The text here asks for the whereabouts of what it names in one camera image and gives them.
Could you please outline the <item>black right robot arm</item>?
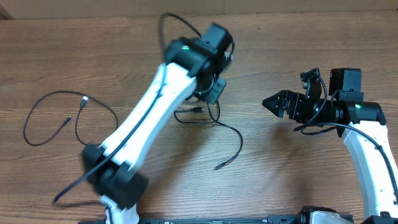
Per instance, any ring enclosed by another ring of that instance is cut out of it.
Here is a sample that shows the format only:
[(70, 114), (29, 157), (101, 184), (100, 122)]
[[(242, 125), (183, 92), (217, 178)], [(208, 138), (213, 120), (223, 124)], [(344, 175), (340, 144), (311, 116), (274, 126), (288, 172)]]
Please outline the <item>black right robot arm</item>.
[(296, 131), (336, 131), (349, 150), (361, 188), (365, 223), (397, 223), (397, 165), (379, 103), (364, 100), (358, 68), (334, 68), (325, 84), (318, 68), (302, 72), (305, 93), (281, 90), (263, 100), (277, 117), (298, 122)]

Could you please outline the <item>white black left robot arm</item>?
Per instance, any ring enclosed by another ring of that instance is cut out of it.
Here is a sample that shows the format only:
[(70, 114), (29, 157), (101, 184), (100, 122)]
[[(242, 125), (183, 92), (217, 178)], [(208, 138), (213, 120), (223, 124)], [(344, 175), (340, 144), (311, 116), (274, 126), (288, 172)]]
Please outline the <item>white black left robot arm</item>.
[(105, 223), (138, 223), (136, 205), (149, 183), (139, 169), (152, 143), (184, 100), (195, 96), (217, 103), (226, 86), (219, 74), (231, 62), (232, 44), (228, 30), (215, 23), (199, 38), (171, 41), (131, 114), (100, 145), (84, 148), (85, 179), (105, 206)]

